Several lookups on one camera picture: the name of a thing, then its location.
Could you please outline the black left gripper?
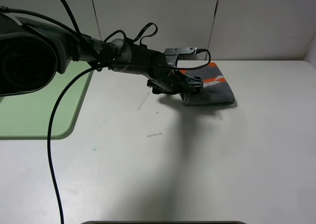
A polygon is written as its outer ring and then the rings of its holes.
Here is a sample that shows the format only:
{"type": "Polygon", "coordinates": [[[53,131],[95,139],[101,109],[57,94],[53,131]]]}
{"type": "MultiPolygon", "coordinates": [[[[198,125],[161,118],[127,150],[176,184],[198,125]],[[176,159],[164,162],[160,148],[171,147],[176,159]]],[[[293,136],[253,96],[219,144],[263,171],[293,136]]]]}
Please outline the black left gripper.
{"type": "Polygon", "coordinates": [[[165,94],[198,94],[203,88],[201,77],[190,77],[181,73],[177,67],[178,56],[180,54],[196,53],[195,47],[168,48],[164,53],[147,49],[148,61],[148,79],[151,86],[161,93],[165,94]]]}

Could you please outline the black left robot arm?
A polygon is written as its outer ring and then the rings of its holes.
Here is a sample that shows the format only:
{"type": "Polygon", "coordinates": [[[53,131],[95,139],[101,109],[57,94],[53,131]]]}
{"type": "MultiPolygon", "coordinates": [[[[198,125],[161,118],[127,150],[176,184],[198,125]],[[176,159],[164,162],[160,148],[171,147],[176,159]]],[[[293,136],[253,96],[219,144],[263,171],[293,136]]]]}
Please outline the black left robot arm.
{"type": "Polygon", "coordinates": [[[78,35],[69,27],[41,14],[0,9],[0,94],[10,96],[38,91],[56,74],[63,74],[71,61],[87,62],[93,69],[108,68],[143,75],[155,94],[198,93],[200,76],[187,76],[177,67],[180,55],[198,54],[197,48],[159,52],[129,38],[111,42],[78,35]]]}

